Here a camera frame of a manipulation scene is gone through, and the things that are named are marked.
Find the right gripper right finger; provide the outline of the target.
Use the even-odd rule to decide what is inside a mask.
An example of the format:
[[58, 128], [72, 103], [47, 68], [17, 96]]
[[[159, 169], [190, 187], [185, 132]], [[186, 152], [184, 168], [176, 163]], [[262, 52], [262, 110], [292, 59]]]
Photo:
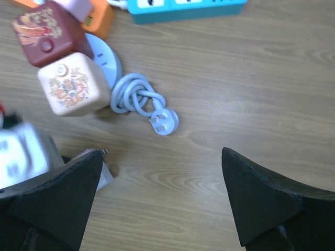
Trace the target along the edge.
[[223, 177], [246, 250], [334, 250], [334, 192], [267, 169], [230, 149]]

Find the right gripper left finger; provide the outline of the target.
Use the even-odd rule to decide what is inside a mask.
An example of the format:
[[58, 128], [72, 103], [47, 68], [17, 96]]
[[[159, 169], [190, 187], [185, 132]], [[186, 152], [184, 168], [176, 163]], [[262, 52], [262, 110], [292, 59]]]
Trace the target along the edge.
[[1, 250], [79, 250], [103, 166], [99, 150], [1, 189]]

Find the peach cube socket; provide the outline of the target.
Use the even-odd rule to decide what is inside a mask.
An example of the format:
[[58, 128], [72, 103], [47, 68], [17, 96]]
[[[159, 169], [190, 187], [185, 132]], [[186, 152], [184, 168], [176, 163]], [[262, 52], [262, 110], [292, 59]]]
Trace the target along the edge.
[[39, 69], [38, 80], [60, 117], [83, 117], [110, 103], [111, 89], [102, 68], [83, 53], [72, 53]]

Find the light blue round socket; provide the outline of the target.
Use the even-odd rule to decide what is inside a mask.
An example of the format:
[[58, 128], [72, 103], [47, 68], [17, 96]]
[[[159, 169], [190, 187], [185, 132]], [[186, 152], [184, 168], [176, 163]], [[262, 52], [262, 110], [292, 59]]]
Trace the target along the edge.
[[117, 53], [99, 37], [90, 33], [85, 35], [94, 54], [93, 61], [102, 68], [110, 89], [113, 90], [123, 76], [121, 61]]

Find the dark red cube socket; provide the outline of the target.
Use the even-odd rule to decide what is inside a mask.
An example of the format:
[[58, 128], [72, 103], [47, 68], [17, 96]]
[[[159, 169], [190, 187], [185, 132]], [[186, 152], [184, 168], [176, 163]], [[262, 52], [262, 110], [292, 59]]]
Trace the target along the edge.
[[71, 53], [93, 58], [81, 23], [61, 5], [48, 1], [12, 21], [12, 28], [29, 63], [41, 68]]

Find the white cube adapter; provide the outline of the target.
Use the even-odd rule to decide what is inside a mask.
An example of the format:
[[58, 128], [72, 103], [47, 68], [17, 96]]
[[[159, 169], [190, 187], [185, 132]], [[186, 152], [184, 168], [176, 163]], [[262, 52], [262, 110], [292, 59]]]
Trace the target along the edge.
[[[91, 151], [94, 151], [94, 150], [95, 149], [86, 149], [83, 152], [81, 152], [79, 155], [77, 155], [75, 158], [81, 157], [82, 155], [87, 154], [88, 152], [91, 152]], [[113, 178], [108, 166], [106, 165], [105, 162], [103, 162], [102, 171], [101, 171], [101, 174], [100, 174], [100, 179], [99, 179], [96, 191], [101, 190], [103, 187], [110, 184], [113, 180], [114, 180], [114, 178]]]

